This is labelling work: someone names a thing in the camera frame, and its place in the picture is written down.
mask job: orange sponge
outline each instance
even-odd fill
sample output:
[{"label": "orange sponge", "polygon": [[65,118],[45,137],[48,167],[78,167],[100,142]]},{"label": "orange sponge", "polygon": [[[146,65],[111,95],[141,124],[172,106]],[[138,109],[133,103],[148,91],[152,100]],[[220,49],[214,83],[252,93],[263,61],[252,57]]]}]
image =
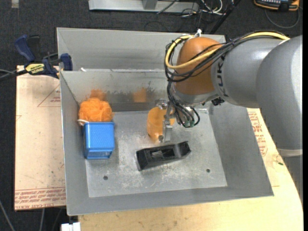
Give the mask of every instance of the orange sponge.
[{"label": "orange sponge", "polygon": [[80,104],[79,119],[89,122],[110,122],[114,114],[107,101],[89,98]]}]

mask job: blue box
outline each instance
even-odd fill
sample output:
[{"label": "blue box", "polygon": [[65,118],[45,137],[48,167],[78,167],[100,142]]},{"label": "blue box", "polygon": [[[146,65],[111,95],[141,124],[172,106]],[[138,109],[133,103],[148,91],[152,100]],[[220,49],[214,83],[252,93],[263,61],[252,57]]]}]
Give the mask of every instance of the blue box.
[{"label": "blue box", "polygon": [[83,126],[86,159],[108,159],[115,148],[113,122],[89,122]]}]

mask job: blue clamp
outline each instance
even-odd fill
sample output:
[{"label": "blue clamp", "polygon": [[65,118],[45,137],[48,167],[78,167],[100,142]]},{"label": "blue clamp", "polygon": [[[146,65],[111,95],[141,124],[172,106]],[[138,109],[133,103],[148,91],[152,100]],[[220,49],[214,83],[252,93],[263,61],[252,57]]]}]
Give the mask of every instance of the blue clamp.
[{"label": "blue clamp", "polygon": [[[37,57],[39,59],[39,56],[38,56],[39,55],[39,52],[38,52],[39,51],[38,50],[39,37],[36,37],[36,38],[31,37],[30,39],[35,40],[35,41],[32,40],[32,42],[34,41],[35,49],[37,49]],[[27,59],[27,63],[24,66],[26,73],[28,72],[31,75],[47,75],[47,76],[51,76],[54,78],[58,78],[59,71],[52,66],[52,63],[59,63],[59,62],[63,62],[64,70],[68,70],[68,71],[73,70],[73,63],[68,53],[62,54],[59,59],[56,59],[53,61],[51,61],[50,57],[48,56],[48,57],[44,57],[41,60],[41,63],[35,62],[36,56],[33,54],[32,50],[30,49],[27,43],[28,40],[29,38],[27,37],[27,35],[22,35],[14,43],[19,54],[21,54]]]},{"label": "blue clamp", "polygon": [[71,60],[71,56],[68,53],[64,53],[60,56],[61,61],[64,64],[64,70],[72,71],[73,70],[73,63]]},{"label": "blue clamp", "polygon": [[35,56],[32,53],[31,49],[27,44],[27,35],[20,36],[14,43],[16,49],[18,50],[19,54],[24,56],[28,63],[33,62],[35,60]]}]

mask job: yellow cable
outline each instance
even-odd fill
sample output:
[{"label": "yellow cable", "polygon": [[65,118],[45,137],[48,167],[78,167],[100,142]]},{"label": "yellow cable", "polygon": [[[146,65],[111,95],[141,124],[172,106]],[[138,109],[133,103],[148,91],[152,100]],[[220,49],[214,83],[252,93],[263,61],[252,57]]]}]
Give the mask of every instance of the yellow cable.
[{"label": "yellow cable", "polygon": [[[250,35],[248,35],[248,36],[246,36],[246,37],[244,37],[244,38],[246,39],[246,38],[257,37],[257,36],[272,36],[272,37],[279,38],[279,39],[282,39],[282,40],[289,40],[289,39],[290,39],[290,38],[288,38],[288,37],[286,37],[286,36],[284,36],[284,35],[282,35],[282,34],[275,33],[275,32],[259,32],[259,33],[252,33],[252,34],[250,34]],[[182,37],[178,38],[177,40],[175,40],[175,41],[171,44],[170,48],[168,49],[168,51],[167,51],[167,53],[166,53],[166,57],[165,57],[165,64],[166,64],[166,66],[167,66],[168,68],[179,69],[179,68],[187,67],[187,66],[189,66],[189,65],[191,65],[191,64],[194,64],[194,63],[196,63],[196,62],[199,62],[199,61],[201,61],[201,60],[207,58],[208,56],[210,56],[212,53],[214,53],[215,51],[217,51],[217,50],[219,49],[219,48],[216,48],[216,49],[214,49],[214,50],[212,50],[212,51],[209,51],[209,52],[207,52],[207,53],[205,53],[205,54],[203,54],[203,55],[201,55],[201,56],[198,56],[198,57],[196,57],[196,58],[194,58],[194,59],[192,59],[192,60],[190,60],[190,61],[188,61],[188,62],[186,62],[186,63],[180,64],[180,65],[171,65],[171,64],[169,63],[169,61],[168,61],[168,60],[169,60],[169,56],[170,56],[170,54],[171,54],[171,51],[176,47],[176,45],[177,45],[179,42],[181,42],[182,40],[186,40],[186,39],[192,38],[192,37],[193,37],[193,35],[185,35],[185,36],[182,36]]]},{"label": "yellow cable", "polygon": [[276,37],[276,38],[279,38],[279,39],[282,39],[282,40],[289,40],[290,39],[285,35],[282,35],[282,34],[279,34],[279,33],[274,33],[274,32],[252,33],[252,34],[250,34],[250,35],[248,35],[244,38],[246,39],[246,38],[251,38],[251,37],[256,37],[256,36],[272,36],[272,37]]}]

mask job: gray carpet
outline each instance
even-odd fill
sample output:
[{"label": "gray carpet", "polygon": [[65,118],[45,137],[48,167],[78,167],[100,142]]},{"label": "gray carpet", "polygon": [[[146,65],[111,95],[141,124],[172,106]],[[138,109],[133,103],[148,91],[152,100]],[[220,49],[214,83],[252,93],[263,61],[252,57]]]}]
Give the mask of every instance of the gray carpet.
[{"label": "gray carpet", "polygon": [[[14,41],[22,34],[40,35],[42,53],[56,52],[56,27],[99,28],[135,31],[195,33],[197,25],[209,32],[217,17],[203,15],[182,19],[169,13],[90,12],[88,0],[19,0],[19,9],[12,9],[11,0],[0,0],[0,68],[14,70],[25,59],[17,53]],[[273,21],[288,26],[296,21],[296,13],[270,13]],[[302,16],[290,29],[271,24],[264,10],[253,0],[242,0],[216,34],[229,38],[254,30],[277,30],[295,37],[302,34]],[[37,231],[41,210],[14,212],[14,139],[15,139],[15,79],[0,82],[0,199],[17,231]],[[43,230],[50,230],[59,209],[46,209]],[[62,211],[59,222],[68,222]],[[10,230],[0,212],[0,230]]]}]

